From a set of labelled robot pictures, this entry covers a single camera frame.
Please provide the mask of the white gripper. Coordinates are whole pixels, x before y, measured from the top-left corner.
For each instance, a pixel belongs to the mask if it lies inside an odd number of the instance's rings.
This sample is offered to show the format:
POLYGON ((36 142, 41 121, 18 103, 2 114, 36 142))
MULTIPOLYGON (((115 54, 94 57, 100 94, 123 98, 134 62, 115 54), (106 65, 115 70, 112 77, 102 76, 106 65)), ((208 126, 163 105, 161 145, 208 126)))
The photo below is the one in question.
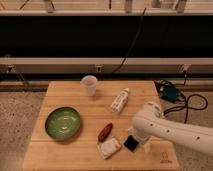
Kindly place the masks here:
POLYGON ((143 151, 145 153, 150 152, 150 143, 148 142, 150 139, 150 135, 144 132, 139 132, 137 129, 130 127, 128 129, 128 134, 131 135, 139 144, 143 145, 143 151))

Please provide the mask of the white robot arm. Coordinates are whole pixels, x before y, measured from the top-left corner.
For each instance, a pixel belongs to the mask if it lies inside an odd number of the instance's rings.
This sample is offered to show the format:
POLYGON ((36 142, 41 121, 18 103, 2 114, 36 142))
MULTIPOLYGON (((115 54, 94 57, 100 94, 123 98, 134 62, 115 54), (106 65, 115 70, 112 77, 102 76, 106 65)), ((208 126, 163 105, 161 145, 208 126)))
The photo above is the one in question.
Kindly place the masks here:
POLYGON ((133 136, 145 140, 152 135, 213 156, 213 128, 169 121, 162 114, 157 103, 146 102, 132 117, 133 136))

